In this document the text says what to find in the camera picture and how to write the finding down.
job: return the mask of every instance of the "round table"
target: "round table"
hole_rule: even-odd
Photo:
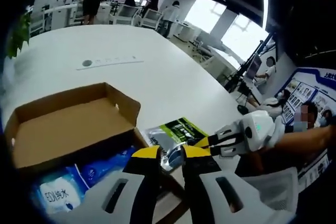
[[[84,60],[109,56],[136,56],[143,62],[76,70]],[[184,116],[213,134],[241,118],[237,102],[210,74],[150,29],[93,25],[53,30],[33,37],[29,46],[23,47],[15,69],[15,83],[1,100],[4,125],[24,103],[99,82],[107,82],[141,103],[140,130]],[[223,164],[235,169],[237,162]],[[174,177],[183,180],[181,171],[177,172]]]

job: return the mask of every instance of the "box lid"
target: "box lid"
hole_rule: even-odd
[[[139,102],[99,83],[16,108],[5,135],[15,139],[16,167],[34,166],[134,129],[139,110]]]

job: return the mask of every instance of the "cardboard box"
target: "cardboard box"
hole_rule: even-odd
[[[15,166],[28,176],[112,156],[131,145],[147,147],[135,128],[140,103],[99,83],[24,104],[5,136]]]

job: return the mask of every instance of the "blue package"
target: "blue package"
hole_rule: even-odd
[[[46,214],[50,215],[78,207],[89,188],[80,177],[76,166],[72,166],[41,178],[33,189],[35,199]]]
[[[85,165],[81,169],[80,175],[83,177],[85,183],[91,188],[101,181],[107,173],[124,169],[134,152],[136,152],[136,149],[131,146],[108,160],[95,161],[91,164]]]

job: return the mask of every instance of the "office chair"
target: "office chair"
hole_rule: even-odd
[[[109,24],[134,26],[134,17],[138,12],[139,12],[138,7],[120,5],[119,10],[115,16],[112,16],[110,14]]]
[[[78,4],[73,18],[71,18],[69,21],[69,25],[70,26],[82,25],[83,21],[84,21],[83,5]]]
[[[161,18],[162,13],[148,9],[140,22],[140,26],[157,30]]]
[[[30,27],[29,33],[30,36],[33,37],[35,35],[39,35],[43,33],[45,29],[45,19],[44,19],[44,12],[36,12],[30,15]]]

